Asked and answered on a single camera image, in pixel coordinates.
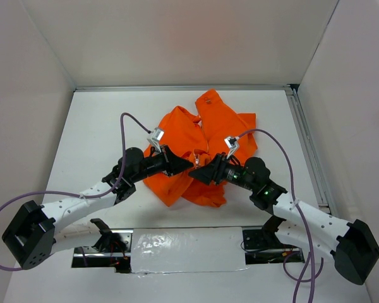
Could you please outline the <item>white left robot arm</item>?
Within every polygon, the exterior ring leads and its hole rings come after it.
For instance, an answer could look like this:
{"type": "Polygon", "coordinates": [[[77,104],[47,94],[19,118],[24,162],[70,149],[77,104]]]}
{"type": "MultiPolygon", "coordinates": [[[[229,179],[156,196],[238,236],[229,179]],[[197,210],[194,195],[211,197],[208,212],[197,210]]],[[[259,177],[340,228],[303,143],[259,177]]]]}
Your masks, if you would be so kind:
{"type": "Polygon", "coordinates": [[[24,270],[38,266],[54,253],[76,247],[104,252],[116,245],[126,252],[126,241],[90,215],[128,199],[136,191],[135,184],[147,177],[171,177],[192,167],[192,162],[175,155],[166,145],[148,157],[139,148],[129,148],[109,174],[77,197],[44,205],[33,200],[23,203],[2,240],[24,270]]]}

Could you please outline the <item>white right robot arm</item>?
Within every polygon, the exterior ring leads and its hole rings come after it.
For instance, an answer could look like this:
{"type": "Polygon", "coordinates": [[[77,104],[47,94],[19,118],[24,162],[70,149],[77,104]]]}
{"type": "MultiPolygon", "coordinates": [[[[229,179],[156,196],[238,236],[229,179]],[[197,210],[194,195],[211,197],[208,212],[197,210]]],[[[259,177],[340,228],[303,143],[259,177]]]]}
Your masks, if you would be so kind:
{"type": "Polygon", "coordinates": [[[336,271],[351,283],[362,285],[379,259],[379,245],[366,223],[349,222],[293,199],[270,179],[270,171],[258,157],[240,166],[218,154],[189,176],[206,185],[227,181],[251,191],[253,204],[271,214],[263,232],[267,246],[283,243],[312,250],[318,259],[333,261],[336,271]]]}

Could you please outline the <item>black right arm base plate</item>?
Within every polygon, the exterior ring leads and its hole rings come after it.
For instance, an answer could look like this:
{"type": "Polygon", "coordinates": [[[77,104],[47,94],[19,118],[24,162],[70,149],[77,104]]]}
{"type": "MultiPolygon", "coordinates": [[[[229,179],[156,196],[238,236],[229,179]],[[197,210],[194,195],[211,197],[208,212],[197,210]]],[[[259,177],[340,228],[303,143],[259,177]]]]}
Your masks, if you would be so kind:
{"type": "Polygon", "coordinates": [[[243,229],[240,244],[247,265],[279,264],[286,258],[289,263],[303,263],[304,256],[295,246],[283,244],[273,233],[262,228],[243,229]]]}

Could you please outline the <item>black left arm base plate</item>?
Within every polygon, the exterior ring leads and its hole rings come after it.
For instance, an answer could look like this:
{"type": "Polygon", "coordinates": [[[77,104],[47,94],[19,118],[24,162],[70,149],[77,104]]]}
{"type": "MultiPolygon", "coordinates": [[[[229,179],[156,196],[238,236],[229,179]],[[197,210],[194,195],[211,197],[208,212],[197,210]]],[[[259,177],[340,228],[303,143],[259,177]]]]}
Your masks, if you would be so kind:
{"type": "Polygon", "coordinates": [[[93,246],[76,247],[72,268],[112,268],[116,273],[131,273],[133,230],[114,229],[108,239],[93,246]]]}

